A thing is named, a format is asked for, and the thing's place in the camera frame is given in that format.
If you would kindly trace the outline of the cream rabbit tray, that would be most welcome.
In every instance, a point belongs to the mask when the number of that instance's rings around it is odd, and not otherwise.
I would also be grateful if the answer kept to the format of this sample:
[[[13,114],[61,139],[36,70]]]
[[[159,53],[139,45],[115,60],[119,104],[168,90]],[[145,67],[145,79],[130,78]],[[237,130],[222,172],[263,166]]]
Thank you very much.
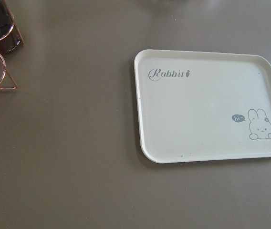
[[[143,50],[140,144],[156,163],[271,157],[271,65],[261,56]]]

